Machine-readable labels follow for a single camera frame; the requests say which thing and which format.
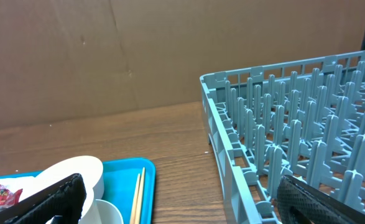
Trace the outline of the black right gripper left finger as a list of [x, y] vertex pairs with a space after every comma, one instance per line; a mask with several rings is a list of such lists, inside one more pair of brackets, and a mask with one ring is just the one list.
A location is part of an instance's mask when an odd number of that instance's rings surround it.
[[0, 211], [0, 224], [77, 224], [83, 212], [86, 189], [81, 174], [74, 173], [25, 200]]

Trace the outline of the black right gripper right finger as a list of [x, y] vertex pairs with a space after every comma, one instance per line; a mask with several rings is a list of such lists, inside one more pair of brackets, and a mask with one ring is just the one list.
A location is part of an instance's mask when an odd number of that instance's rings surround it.
[[277, 208], [283, 224], [365, 224], [364, 213], [292, 175], [284, 175], [280, 179]]

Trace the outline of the pale green cup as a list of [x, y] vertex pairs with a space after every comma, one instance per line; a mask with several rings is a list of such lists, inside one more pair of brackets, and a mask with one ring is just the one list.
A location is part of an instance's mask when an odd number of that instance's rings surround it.
[[96, 199], [101, 224], [124, 224], [121, 212], [112, 203]]

